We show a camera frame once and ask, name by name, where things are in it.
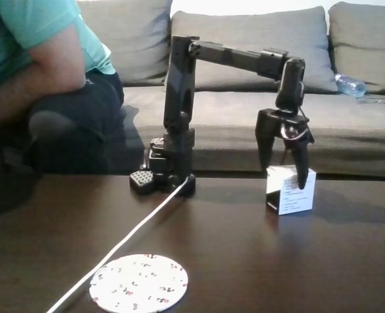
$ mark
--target dark brown table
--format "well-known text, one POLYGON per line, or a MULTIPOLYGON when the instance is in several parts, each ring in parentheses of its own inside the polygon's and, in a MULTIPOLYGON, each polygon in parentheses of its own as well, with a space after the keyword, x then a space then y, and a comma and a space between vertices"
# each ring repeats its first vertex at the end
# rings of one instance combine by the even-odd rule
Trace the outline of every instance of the dark brown table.
MULTIPOLYGON (((385 183, 317 181, 314 210, 276 216, 265 181, 198 179, 115 258, 180 262, 190 286, 168 312, 385 313, 385 183)), ((0 216, 0 313, 46 312, 164 195, 127 177, 43 178, 0 216)), ((86 291, 66 312, 102 312, 86 291)))

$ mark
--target robotic arm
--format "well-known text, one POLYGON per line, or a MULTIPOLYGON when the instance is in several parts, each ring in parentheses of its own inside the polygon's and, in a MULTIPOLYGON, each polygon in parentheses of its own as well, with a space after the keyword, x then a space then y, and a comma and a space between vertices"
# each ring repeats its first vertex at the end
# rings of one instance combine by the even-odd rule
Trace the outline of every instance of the robotic arm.
POLYGON ((263 173, 269 167, 275 138, 281 138, 285 148, 291 150, 298 172, 298 186, 303 189, 308 175, 307 145, 314 139, 309 131, 309 120, 299 116, 304 99, 305 62, 289 57, 280 50, 263 50, 261 53, 240 51, 199 37, 174 36, 171 63, 167 77, 163 138, 154 138, 140 171, 130 176, 130 186, 139 194, 160 189, 170 192, 187 177, 183 194, 195 190, 192 174, 192 149, 195 130, 190 128, 195 93, 196 60, 217 63, 255 72, 259 76, 281 80, 277 110, 259 111, 255 129, 259 159, 263 173))

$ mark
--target coaster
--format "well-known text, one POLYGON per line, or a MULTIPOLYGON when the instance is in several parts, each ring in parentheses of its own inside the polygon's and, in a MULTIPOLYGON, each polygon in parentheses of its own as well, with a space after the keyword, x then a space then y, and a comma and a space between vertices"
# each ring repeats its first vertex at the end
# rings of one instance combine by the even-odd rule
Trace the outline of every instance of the coaster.
POLYGON ((134 254, 98 270, 89 293, 110 313, 154 313, 175 305, 187 287, 188 275, 177 262, 155 254, 134 254))

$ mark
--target white cable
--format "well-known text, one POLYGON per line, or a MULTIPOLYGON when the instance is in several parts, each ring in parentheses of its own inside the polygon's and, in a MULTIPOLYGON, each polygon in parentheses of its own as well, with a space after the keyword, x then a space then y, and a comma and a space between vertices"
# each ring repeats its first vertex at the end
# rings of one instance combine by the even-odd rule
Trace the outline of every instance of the white cable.
POLYGON ((84 282, 86 282, 90 277, 92 277, 101 267, 103 267, 107 261, 113 256, 114 253, 118 249, 121 248, 123 244, 125 244, 133 235, 136 233, 137 230, 139 230, 144 224, 146 224, 156 213, 158 213, 173 197, 175 197, 178 192, 185 186, 185 184, 188 182, 188 178, 185 179, 185 181, 175 189, 166 199, 163 201, 151 214, 149 214, 144 220, 142 220, 133 230, 128 233, 128 235, 120 241, 114 248, 111 249, 110 252, 104 257, 104 259, 101 260, 100 263, 96 267, 94 267, 88 274, 86 274, 79 282, 75 284, 72 288, 69 289, 68 292, 66 292, 48 311, 47 313, 54 313, 75 291, 77 291, 84 282))

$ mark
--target sofa cushion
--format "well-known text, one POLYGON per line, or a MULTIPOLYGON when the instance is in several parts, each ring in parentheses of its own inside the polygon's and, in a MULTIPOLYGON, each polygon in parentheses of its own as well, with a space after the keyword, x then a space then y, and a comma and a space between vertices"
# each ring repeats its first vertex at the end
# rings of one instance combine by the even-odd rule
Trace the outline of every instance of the sofa cushion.
MULTIPOLYGON (((165 91, 163 87, 134 87, 126 88, 125 94, 127 149, 114 150, 112 155, 120 169, 132 164, 136 169, 144 146, 164 133, 165 91)), ((194 170, 259 171, 254 133, 257 112, 274 108, 275 99, 275 93, 195 93, 194 170)), ((315 171, 385 177, 385 106, 359 104, 344 95, 306 95, 302 107, 316 140, 309 146, 315 171)), ((282 153, 283 142, 276 140, 273 164, 279 164, 282 153)), ((292 162, 290 155, 287 162, 292 162)))
POLYGON ((111 50, 125 85, 161 85, 168 68, 172 0, 79 0, 83 18, 111 50))
POLYGON ((385 7, 341 2, 329 13, 336 70, 385 93, 385 7))
MULTIPOLYGON (((328 53, 327 26, 322 7, 263 15, 207 16, 176 12, 172 35, 199 36, 240 50, 267 48, 289 51, 306 61, 304 83, 308 93, 337 91, 328 53)), ((197 61, 198 91, 276 90, 278 83, 252 72, 197 61)))

